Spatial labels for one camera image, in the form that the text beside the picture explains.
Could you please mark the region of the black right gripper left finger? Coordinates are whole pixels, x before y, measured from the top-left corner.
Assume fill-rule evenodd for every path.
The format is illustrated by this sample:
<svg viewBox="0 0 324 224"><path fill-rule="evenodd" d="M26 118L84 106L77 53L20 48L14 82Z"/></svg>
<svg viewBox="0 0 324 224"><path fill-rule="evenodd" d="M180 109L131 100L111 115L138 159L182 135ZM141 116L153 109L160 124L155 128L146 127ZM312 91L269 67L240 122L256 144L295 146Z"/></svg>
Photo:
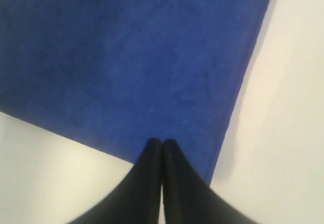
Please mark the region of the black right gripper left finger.
<svg viewBox="0 0 324 224"><path fill-rule="evenodd" d="M158 223L161 196L162 142L147 141L125 178L74 224Z"/></svg>

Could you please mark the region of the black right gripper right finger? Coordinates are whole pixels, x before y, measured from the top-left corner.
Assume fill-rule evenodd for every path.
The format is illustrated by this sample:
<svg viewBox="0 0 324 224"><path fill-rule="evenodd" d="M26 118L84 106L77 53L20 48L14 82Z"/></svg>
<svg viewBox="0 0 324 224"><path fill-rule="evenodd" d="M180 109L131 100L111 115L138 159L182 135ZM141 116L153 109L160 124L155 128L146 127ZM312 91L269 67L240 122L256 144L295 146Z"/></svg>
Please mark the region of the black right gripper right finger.
<svg viewBox="0 0 324 224"><path fill-rule="evenodd" d="M176 140L163 142L163 164L166 223L255 223L210 189Z"/></svg>

